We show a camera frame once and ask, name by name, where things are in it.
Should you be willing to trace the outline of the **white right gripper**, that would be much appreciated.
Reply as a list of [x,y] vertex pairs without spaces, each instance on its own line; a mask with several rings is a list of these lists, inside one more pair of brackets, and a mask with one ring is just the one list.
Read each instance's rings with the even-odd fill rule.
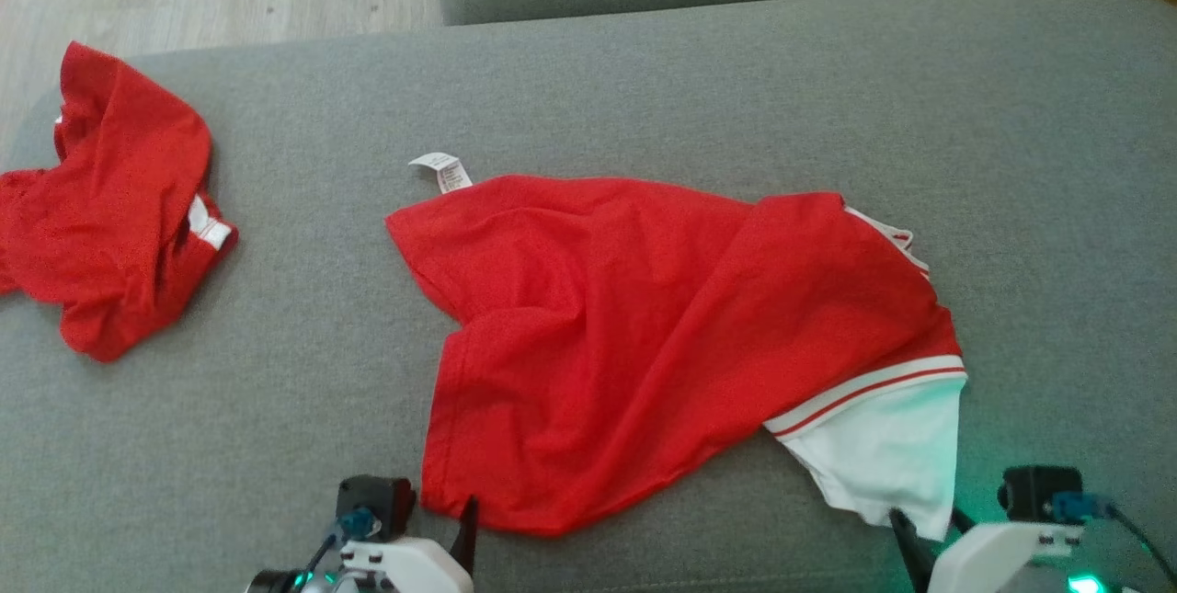
[[950,525],[962,535],[936,558],[900,508],[887,521],[913,592],[1142,592],[1142,587],[1070,573],[1065,561],[1083,546],[1085,524],[975,524],[959,506]]

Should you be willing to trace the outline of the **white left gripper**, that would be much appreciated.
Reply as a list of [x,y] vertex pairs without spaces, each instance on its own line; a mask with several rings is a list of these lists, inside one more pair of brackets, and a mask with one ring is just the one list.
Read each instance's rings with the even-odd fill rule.
[[330,535],[302,569],[262,569],[248,592],[472,592],[479,501],[471,494],[451,547],[419,537],[341,542]]

